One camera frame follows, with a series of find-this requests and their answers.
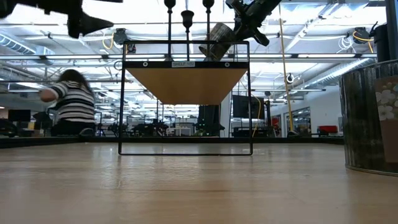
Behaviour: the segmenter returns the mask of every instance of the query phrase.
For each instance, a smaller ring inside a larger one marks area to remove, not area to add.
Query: white wall
[[[326,91],[310,92],[304,100],[291,103],[292,111],[310,107],[311,132],[317,133],[319,126],[330,125],[338,127],[338,118],[341,117],[340,89],[339,86],[327,86]],[[271,107],[271,116],[281,114],[282,137],[286,137],[286,120],[284,114],[288,113],[287,105]]]

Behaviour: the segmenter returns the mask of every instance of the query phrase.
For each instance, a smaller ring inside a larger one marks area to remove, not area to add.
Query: striped shirt
[[[67,121],[94,123],[94,97],[84,85],[63,81],[49,88],[57,97],[59,118]]]

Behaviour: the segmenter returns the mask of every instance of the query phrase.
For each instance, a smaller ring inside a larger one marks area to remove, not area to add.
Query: shelf label
[[[195,62],[172,62],[172,68],[192,68]]]

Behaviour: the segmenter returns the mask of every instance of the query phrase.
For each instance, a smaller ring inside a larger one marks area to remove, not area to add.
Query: long hair
[[[58,79],[58,82],[63,82],[63,81],[72,81],[72,82],[77,82],[81,86],[86,87],[86,89],[93,94],[93,91],[91,90],[90,86],[87,83],[87,80],[85,77],[78,71],[74,69],[68,69],[62,73],[60,78]]]

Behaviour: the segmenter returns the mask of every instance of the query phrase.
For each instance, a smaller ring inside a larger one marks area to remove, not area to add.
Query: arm
[[[55,84],[54,86],[51,86],[50,88],[42,90],[39,93],[39,96],[43,102],[47,103],[63,98],[67,93],[68,93],[68,87],[64,82],[60,82]]]

